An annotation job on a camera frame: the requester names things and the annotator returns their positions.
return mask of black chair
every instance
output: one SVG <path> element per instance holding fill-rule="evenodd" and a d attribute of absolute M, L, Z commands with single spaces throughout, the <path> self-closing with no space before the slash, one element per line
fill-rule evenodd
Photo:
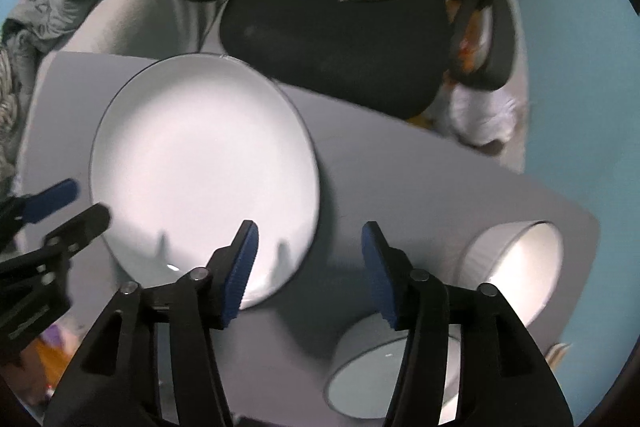
<path fill-rule="evenodd" d="M 492 7 L 490 50 L 468 73 L 458 51 L 482 6 Z M 447 70 L 470 87 L 502 87 L 515 48 L 506 0 L 463 0 L 453 24 L 445 0 L 229 0 L 220 40 L 266 76 L 403 120 L 430 105 Z"/>

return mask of blue rubber fingertip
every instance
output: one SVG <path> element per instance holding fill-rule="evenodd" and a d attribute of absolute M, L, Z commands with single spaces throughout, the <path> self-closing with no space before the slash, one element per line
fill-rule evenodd
<path fill-rule="evenodd" d="M 78 182 L 68 179 L 30 196 L 22 210 L 22 221 L 38 223 L 78 199 L 79 193 Z"/>
<path fill-rule="evenodd" d="M 369 276 L 371 296 L 376 307 L 389 326 L 396 329 L 399 317 L 396 311 L 398 307 L 396 306 L 394 286 L 382 259 L 380 245 L 376 241 L 369 223 L 362 227 L 362 256 Z"/>
<path fill-rule="evenodd" d="M 227 327 L 229 322 L 238 317 L 242 296 L 246 289 L 251 269 L 254 267 L 255 255 L 258 253 L 258 227 L 252 223 L 244 236 L 236 263 L 229 271 L 226 278 L 223 294 L 224 308 L 222 310 L 221 320 L 223 327 Z"/>

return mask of bolt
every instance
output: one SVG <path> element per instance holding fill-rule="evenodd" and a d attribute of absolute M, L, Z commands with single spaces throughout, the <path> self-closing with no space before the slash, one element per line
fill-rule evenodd
<path fill-rule="evenodd" d="M 483 282 L 478 286 L 478 289 L 482 295 L 486 295 L 487 297 L 495 297 L 498 295 L 498 288 L 488 282 Z"/>
<path fill-rule="evenodd" d="M 129 281 L 120 286 L 120 291 L 124 293 L 124 295 L 129 295 L 138 289 L 138 283 L 135 281 Z"/>
<path fill-rule="evenodd" d="M 411 279 L 417 282 L 423 282 L 423 281 L 429 280 L 429 272 L 427 272 L 427 270 L 421 270 L 421 269 L 411 270 L 411 273 L 409 275 Z"/>
<path fill-rule="evenodd" d="M 189 272 L 189 277 L 191 277 L 194 281 L 201 281 L 206 279 L 209 275 L 209 270 L 200 266 L 199 268 L 194 268 Z"/>
<path fill-rule="evenodd" d="M 51 284 L 54 280 L 56 280 L 56 274 L 54 274 L 53 272 L 48 272 L 44 274 L 42 276 L 42 279 L 40 280 L 42 281 L 42 285 L 46 286 L 48 284 Z"/>

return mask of chair seat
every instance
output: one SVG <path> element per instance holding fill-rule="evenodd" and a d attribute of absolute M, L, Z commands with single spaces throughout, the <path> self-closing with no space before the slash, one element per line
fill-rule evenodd
<path fill-rule="evenodd" d="M 229 0 L 220 23 L 263 74 L 402 119 L 434 99 L 450 38 L 444 0 Z"/>

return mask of gray table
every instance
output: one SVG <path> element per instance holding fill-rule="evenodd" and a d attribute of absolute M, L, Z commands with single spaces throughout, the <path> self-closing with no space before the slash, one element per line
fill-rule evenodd
<path fill-rule="evenodd" d="M 28 248 L 90 205 L 88 166 L 110 100 L 151 60 L 61 53 L 31 109 L 22 186 L 41 189 L 67 177 L 78 201 L 26 231 Z M 374 308 L 360 254 L 360 229 L 374 219 L 390 244 L 418 267 L 451 282 L 460 256 L 483 230 L 508 221 L 550 220 L 564 240 L 564 263 L 548 307 L 530 325 L 542 351 L 569 320 L 595 256 L 591 214 L 539 183 L 379 113 L 283 86 L 315 143 L 321 173 L 318 232 L 299 272 L 263 304 L 242 312 L 214 341 L 231 409 L 281 425 L 380 425 L 329 409 L 322 398 L 340 335 Z M 102 240 L 74 258 L 74 315 L 90 324 L 122 274 Z"/>

